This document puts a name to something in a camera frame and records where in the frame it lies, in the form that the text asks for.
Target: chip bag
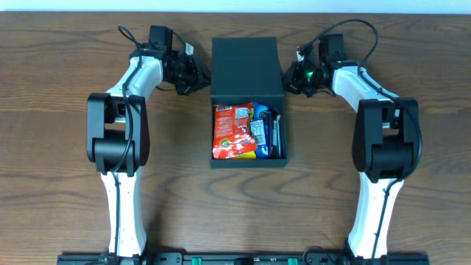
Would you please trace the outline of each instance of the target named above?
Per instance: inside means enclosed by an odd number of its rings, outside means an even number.
[[[242,154],[257,149],[255,139],[250,136],[249,121],[253,117],[253,103],[243,105],[214,106],[214,159],[253,159]]]

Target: box contents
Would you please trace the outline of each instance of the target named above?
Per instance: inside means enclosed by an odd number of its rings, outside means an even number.
[[[280,115],[256,102],[214,106],[214,159],[280,158]]]
[[[257,144],[250,136],[253,103],[214,106],[214,159],[255,159]]]

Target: table surface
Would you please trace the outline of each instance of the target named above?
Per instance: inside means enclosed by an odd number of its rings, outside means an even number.
[[[433,264],[471,258],[471,17],[457,15],[2,13],[0,15],[0,264],[54,264],[62,252],[104,252],[107,197],[86,156],[86,99],[127,69],[127,25],[145,41],[165,24],[211,67],[211,38],[276,36],[283,70],[298,45],[331,24],[364,18],[380,33],[366,67],[420,106],[423,156],[402,188],[390,251]],[[342,26],[349,58],[369,28]],[[155,91],[142,179],[149,248],[189,252],[340,249],[352,229],[359,177],[350,154],[355,112],[341,98],[286,96],[284,169],[209,168],[210,89]]]

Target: wooden table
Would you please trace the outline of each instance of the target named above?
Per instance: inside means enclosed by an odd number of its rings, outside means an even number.
[[[107,198],[86,150],[86,100],[128,66],[127,25],[145,41],[165,24],[211,65],[211,38],[276,36],[281,66],[346,18],[380,32],[367,68],[420,105],[424,151],[389,227],[391,251],[426,251],[433,264],[471,258],[471,17],[451,15],[1,13],[0,264],[55,264],[62,252],[104,252]],[[372,45],[360,24],[339,28],[350,58]],[[155,91],[151,154],[142,181],[150,248],[189,252],[342,248],[359,178],[350,154],[355,113],[341,98],[287,95],[284,169],[209,168],[210,89]]]

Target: blue package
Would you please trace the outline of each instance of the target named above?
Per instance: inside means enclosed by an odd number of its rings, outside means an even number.
[[[250,121],[250,131],[252,137],[257,142],[257,149],[255,155],[257,159],[266,159],[270,156],[270,140],[268,130],[265,130],[263,119],[253,119]]]

